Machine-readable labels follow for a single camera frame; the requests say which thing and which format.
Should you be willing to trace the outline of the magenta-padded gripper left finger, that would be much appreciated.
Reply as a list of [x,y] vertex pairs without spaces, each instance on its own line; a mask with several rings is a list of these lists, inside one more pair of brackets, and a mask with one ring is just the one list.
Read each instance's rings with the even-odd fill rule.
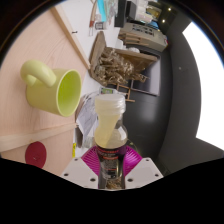
[[90,148],[82,157],[73,158],[61,177],[84,188],[97,189],[100,162],[96,147]]

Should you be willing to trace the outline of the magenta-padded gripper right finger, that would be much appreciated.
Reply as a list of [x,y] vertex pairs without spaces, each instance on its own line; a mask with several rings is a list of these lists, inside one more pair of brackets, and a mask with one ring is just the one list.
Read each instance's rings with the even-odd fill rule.
[[124,157],[123,176],[126,189],[140,188],[163,177],[151,158],[141,157],[131,147]]

